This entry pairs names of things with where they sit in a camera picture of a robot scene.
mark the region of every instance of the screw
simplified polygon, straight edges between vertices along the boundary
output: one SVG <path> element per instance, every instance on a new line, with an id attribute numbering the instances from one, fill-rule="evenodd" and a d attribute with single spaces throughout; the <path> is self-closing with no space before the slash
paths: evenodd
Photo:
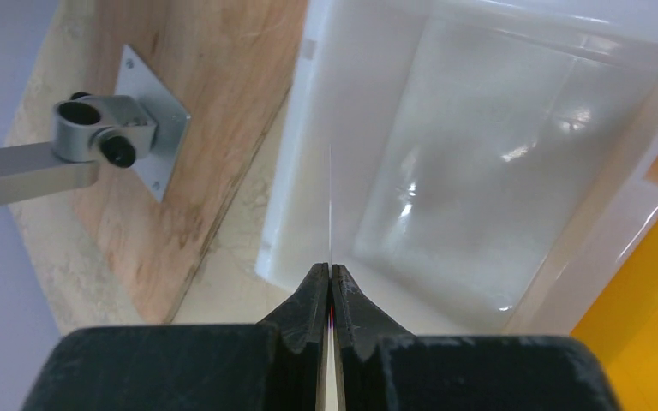
<path id="1" fill-rule="evenodd" d="M 107 161 L 121 169 L 132 166 L 136 160 L 135 148 L 121 135 L 114 135 L 99 144 L 99 150 Z"/>

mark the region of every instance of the plastic container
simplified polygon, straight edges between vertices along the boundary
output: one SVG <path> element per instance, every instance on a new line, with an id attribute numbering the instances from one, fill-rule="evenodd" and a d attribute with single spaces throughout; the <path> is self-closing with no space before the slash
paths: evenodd
<path id="1" fill-rule="evenodd" d="M 658 2 L 310 4 L 256 272 L 568 333 L 658 217 Z"/>
<path id="2" fill-rule="evenodd" d="M 571 334 L 602 363 L 623 409 L 658 409 L 658 221 Z"/>

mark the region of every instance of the yellow object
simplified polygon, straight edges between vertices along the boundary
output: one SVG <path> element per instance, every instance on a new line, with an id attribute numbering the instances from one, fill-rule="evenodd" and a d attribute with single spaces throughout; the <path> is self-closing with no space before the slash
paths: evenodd
<path id="1" fill-rule="evenodd" d="M 625 409 L 658 410 L 658 222 L 571 334 L 599 357 Z"/>

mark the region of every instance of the metal mounting bracket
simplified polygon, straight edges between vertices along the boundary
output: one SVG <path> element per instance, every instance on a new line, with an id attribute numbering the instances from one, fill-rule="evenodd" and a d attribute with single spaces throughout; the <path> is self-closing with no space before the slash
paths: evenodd
<path id="1" fill-rule="evenodd" d="M 158 124 L 150 155 L 135 163 L 133 169 L 155 199 L 162 201 L 190 114 L 129 45 L 123 48 L 115 95 L 134 98 Z"/>

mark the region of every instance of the plywood board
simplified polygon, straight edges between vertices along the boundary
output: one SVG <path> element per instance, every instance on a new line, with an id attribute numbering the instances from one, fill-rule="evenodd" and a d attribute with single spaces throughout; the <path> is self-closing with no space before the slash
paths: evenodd
<path id="1" fill-rule="evenodd" d="M 75 212 L 148 322 L 179 307 L 290 86 L 306 0 L 100 0 L 86 89 L 112 93 L 130 44 L 193 119 L 158 203 L 103 167 Z"/>

